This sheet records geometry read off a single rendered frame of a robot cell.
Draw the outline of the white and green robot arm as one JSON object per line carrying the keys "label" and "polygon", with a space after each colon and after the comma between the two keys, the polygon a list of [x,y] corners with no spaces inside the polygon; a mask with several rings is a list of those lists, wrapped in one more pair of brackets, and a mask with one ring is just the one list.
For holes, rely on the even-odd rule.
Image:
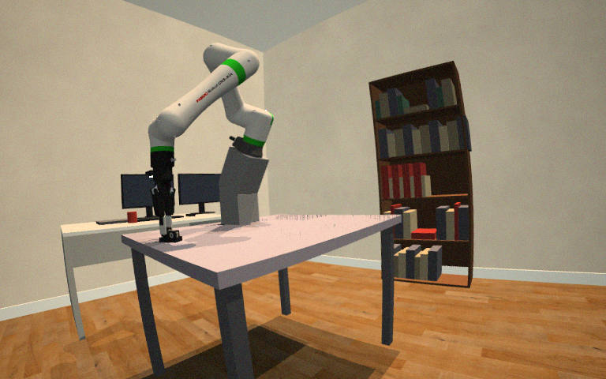
{"label": "white and green robot arm", "polygon": [[[244,137],[229,138],[246,155],[262,158],[274,116],[245,104],[238,85],[259,69],[255,52],[213,43],[204,50],[210,75],[192,91],[162,110],[148,127],[151,167],[174,167],[174,140],[220,97],[229,122],[245,128]],[[223,97],[222,97],[223,96]],[[175,136],[174,136],[175,135]]]}

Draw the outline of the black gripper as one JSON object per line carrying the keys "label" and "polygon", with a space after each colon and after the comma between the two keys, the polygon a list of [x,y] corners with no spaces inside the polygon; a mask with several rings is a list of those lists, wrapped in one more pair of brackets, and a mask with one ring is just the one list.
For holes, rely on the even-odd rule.
{"label": "black gripper", "polygon": [[173,230],[171,216],[174,214],[174,195],[176,189],[171,187],[170,181],[172,180],[172,167],[153,167],[155,187],[150,189],[150,192],[155,215],[159,217],[159,232],[161,235],[166,235],[167,227],[171,227]]}

